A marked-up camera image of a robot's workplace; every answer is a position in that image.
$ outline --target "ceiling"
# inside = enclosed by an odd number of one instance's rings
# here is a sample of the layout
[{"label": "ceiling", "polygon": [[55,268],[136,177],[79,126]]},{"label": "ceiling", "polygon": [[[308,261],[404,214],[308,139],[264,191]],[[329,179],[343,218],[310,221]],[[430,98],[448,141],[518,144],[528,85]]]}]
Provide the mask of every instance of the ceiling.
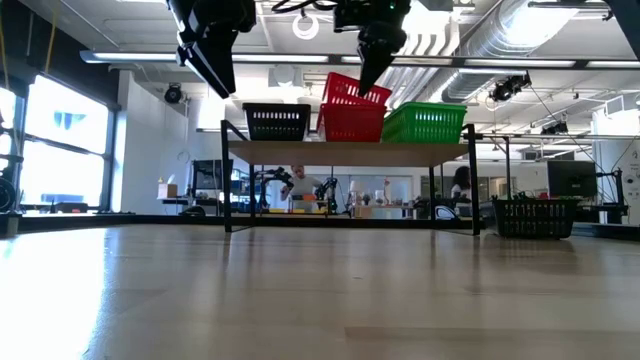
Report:
[{"label": "ceiling", "polygon": [[[58,26],[87,47],[96,51],[173,52],[176,48],[176,25],[163,3],[123,2],[117,0],[21,0],[45,19],[52,19],[59,6]],[[475,8],[460,16],[461,34],[480,20],[495,0],[475,0]],[[241,34],[234,46],[235,52],[327,53],[355,54],[356,33],[334,34],[330,16],[319,20],[319,32],[312,40],[294,35],[295,16],[280,16],[270,12],[270,2],[258,5],[258,25],[249,34]],[[308,14],[318,14],[309,10]],[[540,57],[614,57],[632,59],[633,52],[615,19],[603,22],[603,13],[581,12],[551,40],[538,48],[532,56]],[[181,82],[192,97],[208,96],[208,87],[187,68],[167,64],[146,64],[137,67],[136,79],[148,88],[160,92],[170,82]],[[238,95],[255,96],[257,89],[268,93],[268,72],[271,66],[238,65]],[[314,74],[337,71],[357,77],[358,67],[299,67],[305,79],[317,79]],[[640,91],[640,71],[531,71],[538,95],[551,112],[568,112],[572,131],[590,129],[590,111],[602,102],[585,101],[589,97],[612,97],[619,90]],[[322,81],[312,81],[310,94],[322,96]],[[549,115],[545,106],[531,91],[525,91],[508,104],[494,104],[486,100],[486,91],[470,101],[467,121],[479,123],[486,131],[526,131],[531,122]]]}]

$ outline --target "security camera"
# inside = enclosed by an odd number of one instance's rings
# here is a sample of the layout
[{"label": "security camera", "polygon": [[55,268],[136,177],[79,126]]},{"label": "security camera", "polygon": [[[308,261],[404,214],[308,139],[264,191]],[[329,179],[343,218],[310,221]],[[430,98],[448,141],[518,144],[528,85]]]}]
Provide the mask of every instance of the security camera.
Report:
[{"label": "security camera", "polygon": [[182,97],[184,95],[184,93],[180,89],[181,87],[182,85],[177,83],[169,84],[169,89],[167,89],[167,92],[164,94],[164,101],[166,101],[168,104],[179,104],[180,101],[182,101]]}]

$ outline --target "cardboard box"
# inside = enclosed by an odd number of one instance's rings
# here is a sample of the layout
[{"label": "cardboard box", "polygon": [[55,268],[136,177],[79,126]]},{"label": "cardboard box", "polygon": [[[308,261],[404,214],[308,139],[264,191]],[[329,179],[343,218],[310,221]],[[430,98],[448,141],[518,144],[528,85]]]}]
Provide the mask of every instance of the cardboard box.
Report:
[{"label": "cardboard box", "polygon": [[178,185],[158,184],[158,199],[171,199],[178,197]]}]

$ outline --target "wooden shelf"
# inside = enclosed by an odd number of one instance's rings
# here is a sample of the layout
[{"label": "wooden shelf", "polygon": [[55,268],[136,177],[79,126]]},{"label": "wooden shelf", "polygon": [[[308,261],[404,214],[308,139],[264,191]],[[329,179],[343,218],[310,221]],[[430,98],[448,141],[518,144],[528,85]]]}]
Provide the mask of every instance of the wooden shelf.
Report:
[{"label": "wooden shelf", "polygon": [[468,152],[466,144],[230,141],[229,152],[254,165],[431,167]]}]

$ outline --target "green basket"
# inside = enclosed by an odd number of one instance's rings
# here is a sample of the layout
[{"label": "green basket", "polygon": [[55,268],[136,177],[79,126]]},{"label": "green basket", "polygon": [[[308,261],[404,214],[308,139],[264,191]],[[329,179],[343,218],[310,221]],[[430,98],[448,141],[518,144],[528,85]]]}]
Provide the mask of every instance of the green basket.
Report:
[{"label": "green basket", "polygon": [[382,142],[457,144],[467,107],[406,103],[384,121]]}]

